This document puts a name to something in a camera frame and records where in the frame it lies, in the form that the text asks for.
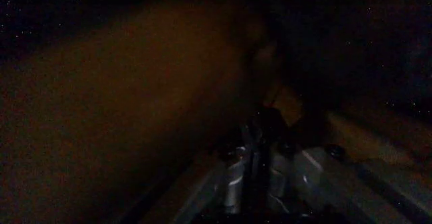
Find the dark background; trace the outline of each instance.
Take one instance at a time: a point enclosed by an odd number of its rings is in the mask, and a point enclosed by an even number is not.
[[[37,47],[100,26],[144,1],[0,0],[0,65],[14,65]],[[305,100],[328,108],[371,94],[432,122],[432,0],[251,3],[278,41],[286,83]]]

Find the metal object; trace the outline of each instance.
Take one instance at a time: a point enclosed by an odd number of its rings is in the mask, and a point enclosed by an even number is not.
[[[359,177],[415,223],[432,223],[432,192],[406,172],[382,161],[357,167]]]
[[[240,212],[243,177],[246,165],[250,163],[251,144],[244,143],[243,135],[241,128],[235,129],[228,135],[226,142],[219,150],[220,158],[227,165],[223,183],[226,190],[223,205],[225,212],[229,214]]]
[[[293,175],[292,156],[294,146],[286,141],[273,144],[270,150],[270,185],[269,194],[274,197],[283,197],[287,188],[293,188],[291,183]]]
[[[345,159],[345,149],[336,144],[330,144],[325,146],[325,151],[330,154],[331,157],[338,161],[344,161]]]
[[[247,152],[245,153],[246,173],[250,174],[251,179],[254,179],[258,172],[258,163],[260,161],[260,152],[258,143],[261,140],[262,132],[257,126],[256,120],[252,119],[241,127],[242,138]]]
[[[229,214],[240,212],[243,176],[245,170],[244,163],[243,159],[240,159],[227,170],[227,188],[224,206],[226,208],[226,213]]]
[[[226,164],[200,154],[141,220],[141,223],[190,223],[223,188]]]
[[[300,198],[316,210],[331,204],[354,223],[410,223],[322,148],[296,154],[293,165]]]

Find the shiny metal part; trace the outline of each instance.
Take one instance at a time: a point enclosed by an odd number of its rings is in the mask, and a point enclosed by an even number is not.
[[[226,164],[201,154],[140,223],[190,223],[224,187]]]
[[[270,149],[270,185],[269,194],[274,197],[283,197],[287,188],[292,188],[293,179],[292,160],[286,158],[273,144]]]
[[[293,165],[300,198],[316,210],[330,204],[353,223],[410,223],[322,148],[296,154]]]
[[[247,158],[250,157],[245,154],[248,152],[245,147],[237,148],[237,162],[231,164],[226,171],[226,195],[224,200],[226,213],[236,214],[240,212],[245,165],[248,162]]]
[[[357,167],[359,177],[415,223],[432,223],[432,191],[407,172],[382,161]]]

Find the bolt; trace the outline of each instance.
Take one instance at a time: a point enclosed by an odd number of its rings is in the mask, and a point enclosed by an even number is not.
[[[325,151],[334,159],[343,161],[345,159],[345,149],[336,144],[325,146]]]
[[[295,145],[288,142],[287,139],[280,139],[278,142],[278,151],[285,157],[290,157],[295,153]]]

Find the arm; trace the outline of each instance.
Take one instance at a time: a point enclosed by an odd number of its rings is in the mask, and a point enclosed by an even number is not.
[[[239,122],[253,100],[242,47],[227,39],[229,12],[152,4],[35,53],[25,72],[8,72],[8,218],[98,220],[202,139]]]

